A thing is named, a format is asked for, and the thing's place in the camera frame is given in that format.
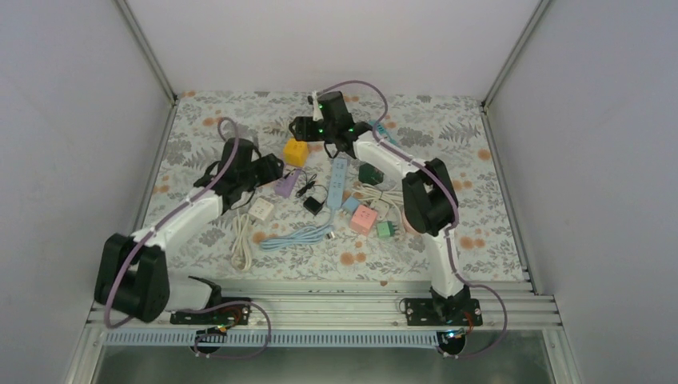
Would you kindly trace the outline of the yellow cube power socket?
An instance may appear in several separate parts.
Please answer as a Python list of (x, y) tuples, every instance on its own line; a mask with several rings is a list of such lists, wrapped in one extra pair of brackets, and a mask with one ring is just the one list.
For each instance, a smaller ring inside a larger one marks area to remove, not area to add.
[(283, 148), (282, 155), (286, 165), (302, 168), (309, 156), (309, 145), (307, 142), (290, 138)]

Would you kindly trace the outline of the dark green cube socket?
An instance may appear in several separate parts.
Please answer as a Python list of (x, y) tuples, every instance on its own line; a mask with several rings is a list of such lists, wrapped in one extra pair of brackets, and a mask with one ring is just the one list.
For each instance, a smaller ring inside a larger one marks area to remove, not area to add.
[(358, 181), (363, 184), (377, 186), (384, 181), (384, 178), (384, 174), (380, 170), (368, 163), (361, 164), (358, 167)]

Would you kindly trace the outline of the pink cube power socket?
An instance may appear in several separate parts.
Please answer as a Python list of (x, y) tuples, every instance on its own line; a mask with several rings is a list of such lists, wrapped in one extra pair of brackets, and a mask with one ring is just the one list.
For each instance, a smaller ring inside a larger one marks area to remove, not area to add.
[(349, 221), (349, 228), (358, 234), (367, 236), (374, 227), (377, 218), (378, 213), (375, 210), (359, 205)]

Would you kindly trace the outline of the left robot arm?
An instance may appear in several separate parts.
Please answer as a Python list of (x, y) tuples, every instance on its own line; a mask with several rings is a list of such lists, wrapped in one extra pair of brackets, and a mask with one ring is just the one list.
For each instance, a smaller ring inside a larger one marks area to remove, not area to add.
[(223, 306), (219, 288), (204, 278), (170, 273), (167, 258), (243, 195), (281, 178), (283, 170), (284, 162), (275, 154), (261, 154), (247, 139), (228, 139), (221, 160), (205, 169), (178, 207), (146, 228), (105, 241), (95, 302), (107, 314), (116, 310), (142, 322), (185, 310), (201, 323), (216, 322)]

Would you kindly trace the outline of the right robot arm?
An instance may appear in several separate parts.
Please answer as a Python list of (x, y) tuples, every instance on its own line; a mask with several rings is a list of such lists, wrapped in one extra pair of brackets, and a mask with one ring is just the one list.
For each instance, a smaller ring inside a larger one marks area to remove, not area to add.
[(426, 318), (453, 325), (471, 296), (457, 270), (458, 201), (446, 165), (438, 158), (423, 161), (404, 152), (379, 132), (376, 123), (355, 122), (340, 91), (314, 92), (308, 102), (312, 115), (289, 124), (296, 140), (332, 144), (339, 153), (401, 180), (405, 221), (421, 235), (431, 269), (432, 299)]

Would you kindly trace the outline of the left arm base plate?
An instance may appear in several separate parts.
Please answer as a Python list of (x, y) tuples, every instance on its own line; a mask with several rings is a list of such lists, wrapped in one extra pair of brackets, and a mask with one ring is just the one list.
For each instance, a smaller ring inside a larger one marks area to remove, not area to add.
[(249, 321), (251, 299), (246, 297), (222, 297), (221, 304), (228, 303), (216, 310), (205, 313), (190, 313), (177, 311), (170, 315), (169, 322), (173, 325), (195, 326), (246, 326)]

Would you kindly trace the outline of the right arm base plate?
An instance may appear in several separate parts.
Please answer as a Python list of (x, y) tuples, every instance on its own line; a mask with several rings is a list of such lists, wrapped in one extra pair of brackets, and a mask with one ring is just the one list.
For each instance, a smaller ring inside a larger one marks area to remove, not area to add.
[(402, 298), (398, 309), (408, 326), (482, 326), (480, 302), (471, 298), (460, 306), (437, 310), (432, 298)]

